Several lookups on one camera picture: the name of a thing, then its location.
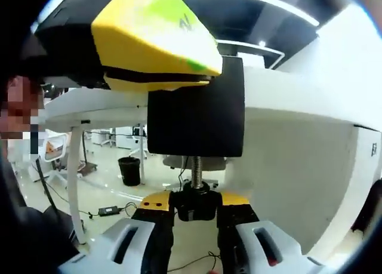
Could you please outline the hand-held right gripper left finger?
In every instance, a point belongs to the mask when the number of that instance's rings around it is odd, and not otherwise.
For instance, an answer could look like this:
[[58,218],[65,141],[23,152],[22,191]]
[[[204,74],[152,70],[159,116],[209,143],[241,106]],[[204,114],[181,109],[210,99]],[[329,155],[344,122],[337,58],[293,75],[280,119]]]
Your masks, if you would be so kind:
[[90,253],[80,253],[58,273],[167,273],[174,242],[174,208],[169,192],[144,201],[131,218],[122,218],[95,238]]

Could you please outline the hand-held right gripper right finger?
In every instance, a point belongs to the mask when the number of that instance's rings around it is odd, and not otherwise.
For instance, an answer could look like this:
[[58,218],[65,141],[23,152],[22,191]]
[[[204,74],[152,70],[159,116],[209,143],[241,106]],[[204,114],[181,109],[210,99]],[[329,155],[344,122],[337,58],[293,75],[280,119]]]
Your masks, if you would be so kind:
[[320,273],[325,268],[280,227],[260,220],[242,196],[222,193],[216,215],[223,273]]

